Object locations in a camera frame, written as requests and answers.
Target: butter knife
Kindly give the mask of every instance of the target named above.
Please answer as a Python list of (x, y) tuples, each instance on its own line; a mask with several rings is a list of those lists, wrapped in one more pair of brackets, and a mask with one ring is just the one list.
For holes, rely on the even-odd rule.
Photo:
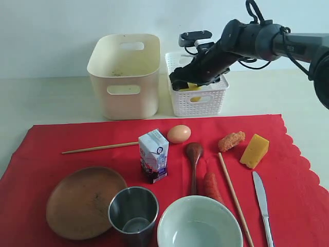
[(266, 240), (268, 247), (274, 247), (274, 242), (272, 238), (271, 228), (269, 226), (269, 216), (267, 211), (267, 201), (266, 201), (266, 193), (261, 177), (257, 172), (252, 172), (253, 183), (256, 189), (256, 195), (258, 199), (259, 208), (261, 209), (263, 222), (265, 226)]

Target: milk carton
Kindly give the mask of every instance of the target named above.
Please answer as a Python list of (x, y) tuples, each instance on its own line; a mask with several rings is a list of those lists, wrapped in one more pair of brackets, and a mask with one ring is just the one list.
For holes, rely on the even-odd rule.
[(167, 176), (169, 142), (156, 129), (138, 138), (141, 166), (150, 183)]

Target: white ceramic bowl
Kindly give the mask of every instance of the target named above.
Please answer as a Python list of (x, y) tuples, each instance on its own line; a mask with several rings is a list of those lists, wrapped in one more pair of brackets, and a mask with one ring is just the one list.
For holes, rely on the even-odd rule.
[(157, 231), (159, 247), (242, 247), (242, 233), (234, 215), (208, 197), (188, 196), (163, 213)]

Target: stainless steel cup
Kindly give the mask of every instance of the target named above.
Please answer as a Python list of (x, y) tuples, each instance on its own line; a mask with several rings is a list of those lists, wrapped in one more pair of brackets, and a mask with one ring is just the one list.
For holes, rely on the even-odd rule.
[(126, 188), (112, 199), (108, 219), (129, 246), (148, 246), (152, 238), (159, 203), (155, 195), (143, 187)]

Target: wooden plate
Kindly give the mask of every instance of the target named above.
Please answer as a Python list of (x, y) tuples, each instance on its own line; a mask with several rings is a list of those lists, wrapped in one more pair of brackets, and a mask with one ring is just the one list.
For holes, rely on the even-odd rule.
[(96, 237), (110, 227), (108, 206), (127, 184), (112, 169), (89, 167), (63, 179), (48, 199), (46, 219), (59, 236), (82, 240)]

